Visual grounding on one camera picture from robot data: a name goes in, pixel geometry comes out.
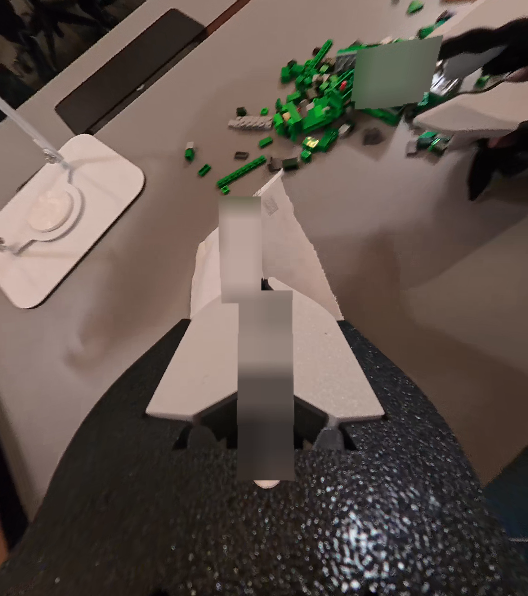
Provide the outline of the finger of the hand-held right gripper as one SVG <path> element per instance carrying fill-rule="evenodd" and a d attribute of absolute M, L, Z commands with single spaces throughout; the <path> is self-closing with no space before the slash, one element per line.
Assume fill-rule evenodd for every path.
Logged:
<path fill-rule="evenodd" d="M 413 125 L 422 130 L 446 133 L 487 133 L 494 136 L 516 130 L 526 121 L 516 85 L 496 85 L 478 93 L 462 93 L 416 115 Z"/>
<path fill-rule="evenodd" d="M 498 46 L 480 53 L 463 52 L 441 62 L 441 72 L 446 79 L 464 79 L 482 68 L 506 49 Z"/>

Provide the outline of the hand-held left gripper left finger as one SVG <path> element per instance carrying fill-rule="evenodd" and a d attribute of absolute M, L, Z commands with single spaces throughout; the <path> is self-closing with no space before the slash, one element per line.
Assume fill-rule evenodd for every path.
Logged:
<path fill-rule="evenodd" d="M 192 317 L 146 408 L 192 422 L 237 392 L 238 305 L 217 296 Z"/>

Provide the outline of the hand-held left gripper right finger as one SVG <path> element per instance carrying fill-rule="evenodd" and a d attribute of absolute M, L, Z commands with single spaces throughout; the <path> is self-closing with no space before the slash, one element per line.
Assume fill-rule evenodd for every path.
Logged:
<path fill-rule="evenodd" d="M 335 424 L 379 419 L 379 403 L 338 322 L 293 293 L 294 395 Z"/>

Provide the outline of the pile of green toy bricks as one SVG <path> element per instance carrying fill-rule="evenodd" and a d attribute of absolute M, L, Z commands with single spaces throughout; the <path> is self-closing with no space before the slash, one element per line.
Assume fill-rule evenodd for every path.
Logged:
<path fill-rule="evenodd" d="M 246 21 L 232 19 L 237 34 L 215 34 L 229 59 L 215 61 L 216 81 L 226 72 L 239 79 L 244 101 L 229 130 L 262 138 L 253 155 L 236 151 L 234 168 L 215 182 L 217 192 L 268 163 L 277 172 L 298 169 L 316 153 L 326 153 L 355 127 L 359 113 L 397 126 L 403 113 L 430 95 L 441 36 L 433 33 L 450 19 L 439 17 L 411 36 L 381 35 L 386 1 L 251 1 Z"/>

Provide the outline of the grey desk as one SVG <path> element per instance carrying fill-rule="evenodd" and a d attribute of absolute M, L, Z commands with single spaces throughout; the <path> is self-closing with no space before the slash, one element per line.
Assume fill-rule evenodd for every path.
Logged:
<path fill-rule="evenodd" d="M 29 519 L 67 445 L 114 381 L 189 314 L 196 248 L 217 224 L 216 180 L 256 135 L 237 106 L 273 108 L 280 69 L 327 39 L 411 36 L 390 1 L 250 1 L 97 138 L 136 163 L 139 199 L 40 307 L 0 290 L 0 438 Z M 359 135 L 284 178 L 342 313 L 431 399 L 483 484 L 528 445 L 528 188 L 469 202 L 472 148 L 405 157 L 400 125 Z"/>

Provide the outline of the black desk panel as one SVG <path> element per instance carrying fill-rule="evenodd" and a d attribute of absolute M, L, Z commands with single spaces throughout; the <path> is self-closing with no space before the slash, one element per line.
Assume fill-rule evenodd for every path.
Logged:
<path fill-rule="evenodd" d="M 141 85 L 206 34 L 201 23 L 170 9 L 62 99 L 56 113 L 76 135 L 97 130 Z"/>

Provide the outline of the white lamp base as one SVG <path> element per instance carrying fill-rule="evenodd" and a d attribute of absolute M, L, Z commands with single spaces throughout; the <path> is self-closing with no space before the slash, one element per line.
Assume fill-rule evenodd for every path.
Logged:
<path fill-rule="evenodd" d="M 0 210 L 0 289 L 17 308 L 42 302 L 140 195 L 141 168 L 96 137 L 60 148 Z"/>

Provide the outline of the brown wooden strip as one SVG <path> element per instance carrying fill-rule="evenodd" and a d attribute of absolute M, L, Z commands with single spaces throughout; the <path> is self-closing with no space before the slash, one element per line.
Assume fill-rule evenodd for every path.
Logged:
<path fill-rule="evenodd" d="M 219 14 L 210 24 L 206 26 L 207 35 L 210 36 L 214 34 L 249 2 L 250 1 L 234 1 L 232 4 L 230 4 L 225 11 Z"/>

